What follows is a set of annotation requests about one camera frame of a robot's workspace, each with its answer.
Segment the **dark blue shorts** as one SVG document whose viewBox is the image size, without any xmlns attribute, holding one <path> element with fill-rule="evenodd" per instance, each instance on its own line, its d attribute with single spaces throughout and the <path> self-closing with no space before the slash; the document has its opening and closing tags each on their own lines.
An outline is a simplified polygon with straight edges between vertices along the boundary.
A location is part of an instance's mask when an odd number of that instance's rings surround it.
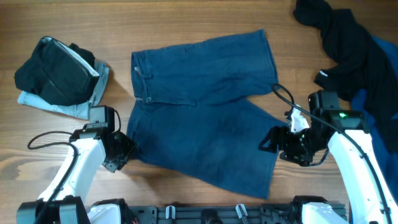
<svg viewBox="0 0 398 224">
<path fill-rule="evenodd" d="M 278 81 L 263 30 L 133 52 L 131 80 L 139 160 L 268 197 L 276 154 L 259 147 L 283 122 L 249 101 Z"/>
</svg>

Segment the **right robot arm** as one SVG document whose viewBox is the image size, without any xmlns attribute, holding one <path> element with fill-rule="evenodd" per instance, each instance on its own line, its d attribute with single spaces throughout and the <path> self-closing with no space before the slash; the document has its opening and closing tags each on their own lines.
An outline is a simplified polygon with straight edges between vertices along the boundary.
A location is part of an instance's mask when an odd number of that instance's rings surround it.
<svg viewBox="0 0 398 224">
<path fill-rule="evenodd" d="M 312 167 L 321 150 L 332 154 L 343 178 L 354 223 L 397 223 L 397 203 L 374 155 L 372 137 L 363 114 L 340 108 L 333 91 L 308 97 L 306 111 L 288 100 L 288 127 L 273 127 L 259 150 L 282 160 Z"/>
</svg>

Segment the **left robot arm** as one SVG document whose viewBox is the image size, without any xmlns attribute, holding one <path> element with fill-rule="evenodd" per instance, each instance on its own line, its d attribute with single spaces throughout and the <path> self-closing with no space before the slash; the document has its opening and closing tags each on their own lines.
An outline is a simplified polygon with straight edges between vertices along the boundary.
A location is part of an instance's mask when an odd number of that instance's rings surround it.
<svg viewBox="0 0 398 224">
<path fill-rule="evenodd" d="M 100 200 L 89 209 L 84 202 L 100 166 L 121 170 L 136 151 L 136 144 L 121 132 L 121 118 L 109 106 L 89 110 L 89 122 L 63 142 L 68 154 L 51 184 L 16 213 L 18 223 L 138 223 L 122 198 Z"/>
</svg>

